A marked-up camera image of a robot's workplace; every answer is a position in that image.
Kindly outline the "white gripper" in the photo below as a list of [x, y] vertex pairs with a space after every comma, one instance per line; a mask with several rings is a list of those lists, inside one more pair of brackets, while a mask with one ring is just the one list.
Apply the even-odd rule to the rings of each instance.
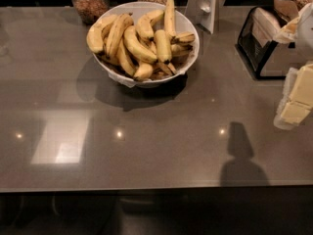
[[[273, 37], [278, 43], [294, 43], [296, 52], [307, 63], [313, 62], [313, 3], [305, 5], [299, 16], [283, 26]], [[291, 102], [313, 107], [313, 64], [299, 70], [290, 68], [283, 95]]]

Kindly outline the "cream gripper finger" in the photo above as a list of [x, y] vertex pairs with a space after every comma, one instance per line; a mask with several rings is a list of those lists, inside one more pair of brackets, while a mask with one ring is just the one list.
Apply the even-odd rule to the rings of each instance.
[[276, 111], [273, 123], [277, 128], [292, 130], [298, 127], [311, 113], [311, 110], [297, 102], [283, 98]]

